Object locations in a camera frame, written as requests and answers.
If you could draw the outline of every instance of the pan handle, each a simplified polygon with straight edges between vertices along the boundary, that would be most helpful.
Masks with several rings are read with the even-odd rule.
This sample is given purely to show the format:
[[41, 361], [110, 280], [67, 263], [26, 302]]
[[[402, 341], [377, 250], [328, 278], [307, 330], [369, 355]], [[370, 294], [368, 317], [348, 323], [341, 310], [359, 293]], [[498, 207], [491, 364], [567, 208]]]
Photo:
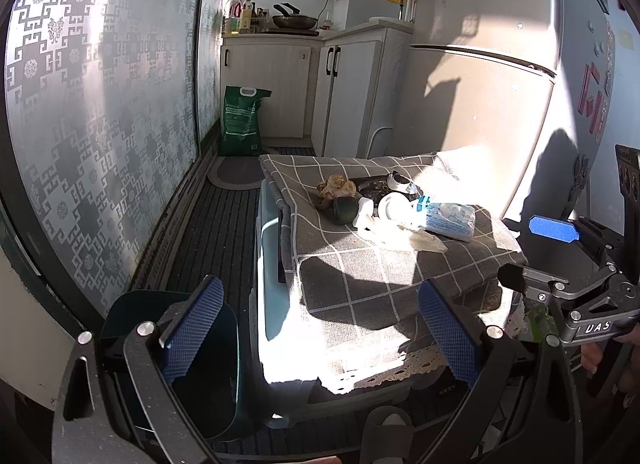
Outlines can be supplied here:
[[291, 3], [283, 3], [284, 6], [290, 8], [293, 11], [293, 14], [300, 14], [300, 9], [297, 7], [294, 7]]
[[342, 50], [340, 47], [335, 47], [335, 54], [334, 54], [334, 78], [338, 77], [338, 59], [340, 57], [340, 50]]
[[326, 69], [326, 75], [328, 76], [331, 75], [331, 70], [329, 70], [329, 56], [333, 53], [334, 53], [334, 48], [330, 47], [329, 51], [326, 54], [326, 65], [324, 67]]
[[277, 3], [273, 6], [278, 12], [281, 12], [283, 16], [290, 16], [290, 14], [284, 9], [282, 5], [278, 5]]

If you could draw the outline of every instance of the gray doormat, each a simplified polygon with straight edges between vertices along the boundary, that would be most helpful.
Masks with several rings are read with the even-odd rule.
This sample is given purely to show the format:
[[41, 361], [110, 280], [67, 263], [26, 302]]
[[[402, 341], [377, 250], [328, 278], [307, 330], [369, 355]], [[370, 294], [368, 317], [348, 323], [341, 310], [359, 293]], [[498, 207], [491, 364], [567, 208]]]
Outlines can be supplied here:
[[[277, 152], [266, 148], [269, 153]], [[264, 174], [257, 157], [217, 157], [207, 173], [214, 186], [232, 191], [260, 187]]]

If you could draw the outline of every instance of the plaid cloth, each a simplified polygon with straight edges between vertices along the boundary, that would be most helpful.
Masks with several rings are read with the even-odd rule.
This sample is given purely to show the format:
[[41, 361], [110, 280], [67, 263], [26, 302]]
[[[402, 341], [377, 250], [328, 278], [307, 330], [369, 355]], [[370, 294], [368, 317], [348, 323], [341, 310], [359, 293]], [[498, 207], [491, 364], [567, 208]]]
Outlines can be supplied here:
[[[497, 285], [489, 285], [498, 268], [526, 261], [507, 228], [478, 206], [472, 241], [441, 237], [448, 247], [443, 254], [386, 250], [360, 238], [350, 225], [332, 223], [314, 206], [316, 186], [329, 175], [351, 179], [394, 170], [439, 201], [473, 204], [447, 168], [446, 153], [370, 160], [263, 155], [260, 162], [283, 211], [280, 250], [291, 301], [300, 300], [307, 323], [321, 324], [326, 363], [334, 375], [354, 369], [345, 361], [356, 349], [364, 349], [358, 364], [368, 365], [381, 361], [381, 343], [396, 334], [424, 338], [426, 326], [415, 319], [423, 280], [436, 280], [453, 298], [475, 290], [469, 305], [482, 312], [500, 303]], [[391, 350], [395, 357], [398, 349], [396, 344]]]

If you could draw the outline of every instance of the dark green bin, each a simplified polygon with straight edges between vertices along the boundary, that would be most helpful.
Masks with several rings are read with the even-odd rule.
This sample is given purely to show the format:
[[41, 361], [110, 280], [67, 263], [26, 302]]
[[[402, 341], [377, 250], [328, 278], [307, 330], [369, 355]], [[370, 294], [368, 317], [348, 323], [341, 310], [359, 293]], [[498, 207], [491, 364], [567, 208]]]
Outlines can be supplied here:
[[[158, 322], [170, 305], [189, 296], [158, 290], [126, 292], [111, 307], [100, 338], [125, 336], [143, 321]], [[231, 441], [254, 431], [243, 361], [238, 321], [225, 303], [187, 375], [172, 384], [174, 394], [205, 439]], [[150, 430], [129, 374], [118, 374], [118, 382], [133, 423]]]

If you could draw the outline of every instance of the hand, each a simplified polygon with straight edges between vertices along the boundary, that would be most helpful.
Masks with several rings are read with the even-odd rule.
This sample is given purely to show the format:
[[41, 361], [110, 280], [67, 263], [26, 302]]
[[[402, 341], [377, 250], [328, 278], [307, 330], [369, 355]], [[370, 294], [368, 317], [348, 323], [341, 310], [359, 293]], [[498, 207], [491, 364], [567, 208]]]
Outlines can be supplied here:
[[[633, 352], [631, 352], [631, 360], [618, 381], [618, 388], [625, 393], [638, 392], [640, 391], [640, 324], [636, 325], [628, 334], [616, 338], [616, 341], [635, 345]], [[580, 347], [580, 351], [582, 353], [580, 358], [582, 366], [595, 373], [602, 361], [602, 349], [600, 346], [596, 343], [586, 343]]]

